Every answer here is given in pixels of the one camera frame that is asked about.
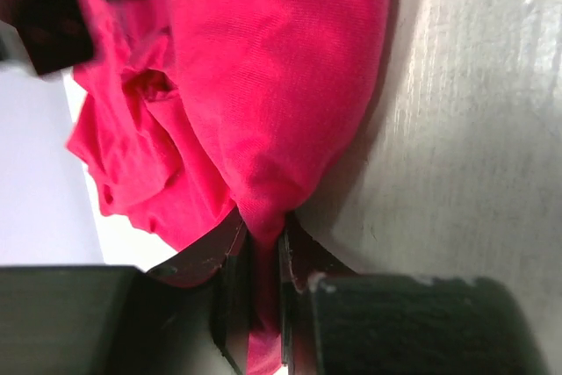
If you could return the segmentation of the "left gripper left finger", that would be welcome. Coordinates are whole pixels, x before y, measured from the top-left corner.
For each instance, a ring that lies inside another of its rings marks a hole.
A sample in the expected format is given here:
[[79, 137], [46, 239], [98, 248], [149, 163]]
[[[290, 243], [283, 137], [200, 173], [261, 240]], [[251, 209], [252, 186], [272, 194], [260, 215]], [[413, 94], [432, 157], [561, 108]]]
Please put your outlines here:
[[248, 230], [237, 211], [148, 271], [1, 270], [4, 374], [243, 374], [248, 342]]

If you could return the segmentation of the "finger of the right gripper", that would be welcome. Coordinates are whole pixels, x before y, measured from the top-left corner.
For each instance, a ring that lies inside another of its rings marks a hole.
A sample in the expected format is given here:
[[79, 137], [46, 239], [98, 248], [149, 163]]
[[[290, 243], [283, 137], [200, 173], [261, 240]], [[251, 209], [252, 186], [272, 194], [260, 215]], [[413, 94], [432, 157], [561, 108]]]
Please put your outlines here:
[[78, 0], [8, 0], [8, 62], [48, 76], [96, 55]]

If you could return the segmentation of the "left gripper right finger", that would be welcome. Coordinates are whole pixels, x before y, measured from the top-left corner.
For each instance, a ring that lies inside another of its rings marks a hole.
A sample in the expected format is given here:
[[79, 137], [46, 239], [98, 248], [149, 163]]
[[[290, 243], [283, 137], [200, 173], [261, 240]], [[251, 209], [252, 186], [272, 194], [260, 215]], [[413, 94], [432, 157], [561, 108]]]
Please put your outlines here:
[[278, 242], [291, 374], [545, 374], [514, 296], [491, 278], [359, 274], [288, 216]]

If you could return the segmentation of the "pink t shirt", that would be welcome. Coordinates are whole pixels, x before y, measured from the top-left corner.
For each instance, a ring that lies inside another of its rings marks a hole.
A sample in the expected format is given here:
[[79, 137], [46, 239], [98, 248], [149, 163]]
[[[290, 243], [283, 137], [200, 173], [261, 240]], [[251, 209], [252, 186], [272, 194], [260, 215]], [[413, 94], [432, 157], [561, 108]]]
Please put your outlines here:
[[79, 0], [98, 57], [68, 149], [104, 216], [184, 249], [237, 210], [252, 234], [248, 371], [281, 365], [274, 250], [349, 145], [390, 0]]

